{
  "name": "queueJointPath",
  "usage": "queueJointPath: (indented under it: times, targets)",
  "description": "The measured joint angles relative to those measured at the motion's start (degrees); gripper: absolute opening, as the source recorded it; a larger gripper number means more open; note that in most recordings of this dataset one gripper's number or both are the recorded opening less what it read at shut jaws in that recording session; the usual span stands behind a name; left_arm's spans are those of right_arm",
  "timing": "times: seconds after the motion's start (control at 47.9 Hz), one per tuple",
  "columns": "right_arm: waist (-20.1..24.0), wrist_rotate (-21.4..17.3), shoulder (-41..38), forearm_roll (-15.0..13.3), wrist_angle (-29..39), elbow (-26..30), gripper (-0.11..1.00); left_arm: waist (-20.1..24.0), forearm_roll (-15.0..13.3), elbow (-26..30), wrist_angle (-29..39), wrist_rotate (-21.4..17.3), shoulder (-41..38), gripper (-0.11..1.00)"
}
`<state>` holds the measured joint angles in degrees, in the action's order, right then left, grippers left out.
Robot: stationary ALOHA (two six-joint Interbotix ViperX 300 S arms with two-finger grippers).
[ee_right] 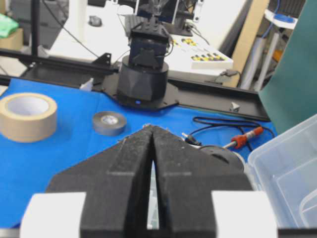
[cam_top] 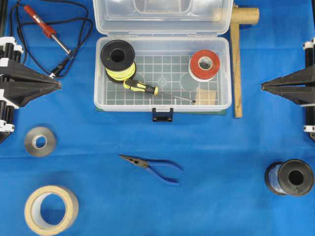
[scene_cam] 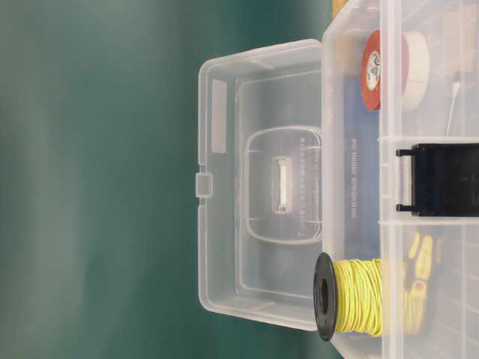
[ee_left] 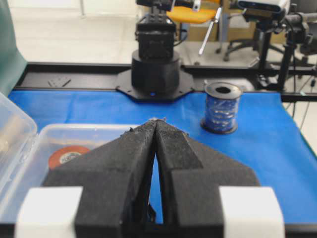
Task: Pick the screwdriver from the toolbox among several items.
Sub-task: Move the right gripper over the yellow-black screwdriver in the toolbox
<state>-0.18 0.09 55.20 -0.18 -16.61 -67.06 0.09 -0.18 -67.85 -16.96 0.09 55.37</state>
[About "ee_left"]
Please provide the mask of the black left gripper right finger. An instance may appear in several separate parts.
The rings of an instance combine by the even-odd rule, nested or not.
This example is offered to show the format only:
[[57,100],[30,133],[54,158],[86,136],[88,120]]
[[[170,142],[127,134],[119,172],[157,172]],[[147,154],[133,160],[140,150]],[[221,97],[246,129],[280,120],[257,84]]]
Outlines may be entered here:
[[181,238],[283,238],[271,187],[248,166],[156,121],[164,221]]

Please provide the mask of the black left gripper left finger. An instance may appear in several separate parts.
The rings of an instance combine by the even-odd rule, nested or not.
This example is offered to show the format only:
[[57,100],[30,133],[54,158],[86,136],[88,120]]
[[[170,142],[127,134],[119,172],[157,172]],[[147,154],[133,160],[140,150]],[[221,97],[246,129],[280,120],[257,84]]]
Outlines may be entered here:
[[156,122],[47,174],[28,191],[15,224],[17,238],[124,238],[147,221]]

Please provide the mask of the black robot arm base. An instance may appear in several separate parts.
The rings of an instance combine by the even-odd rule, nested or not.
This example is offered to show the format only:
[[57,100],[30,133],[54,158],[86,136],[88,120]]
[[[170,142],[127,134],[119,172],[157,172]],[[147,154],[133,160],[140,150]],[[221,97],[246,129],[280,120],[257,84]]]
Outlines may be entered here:
[[174,51],[176,24],[166,12],[171,0],[137,0],[150,11],[136,24],[138,50],[132,54],[133,87],[147,93],[165,94],[179,85],[179,55]]

